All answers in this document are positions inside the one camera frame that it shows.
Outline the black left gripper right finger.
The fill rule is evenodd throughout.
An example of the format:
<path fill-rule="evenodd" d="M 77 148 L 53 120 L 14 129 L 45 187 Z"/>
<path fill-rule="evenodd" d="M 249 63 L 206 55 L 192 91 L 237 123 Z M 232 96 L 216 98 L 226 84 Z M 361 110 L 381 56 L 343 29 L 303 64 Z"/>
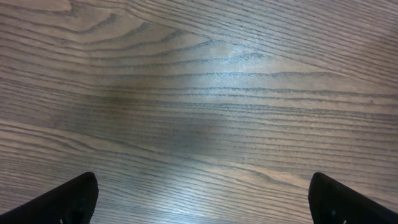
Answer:
<path fill-rule="evenodd" d="M 314 224 L 397 224 L 397 213 L 341 184 L 314 173 L 308 202 Z"/>

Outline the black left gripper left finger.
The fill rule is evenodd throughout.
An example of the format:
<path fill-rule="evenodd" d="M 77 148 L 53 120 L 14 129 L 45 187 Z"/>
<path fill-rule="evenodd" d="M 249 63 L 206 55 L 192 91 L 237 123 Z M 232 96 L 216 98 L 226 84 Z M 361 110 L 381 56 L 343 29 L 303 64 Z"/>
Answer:
<path fill-rule="evenodd" d="M 1 224 L 90 224 L 99 194 L 96 176 L 85 172 L 1 215 Z"/>

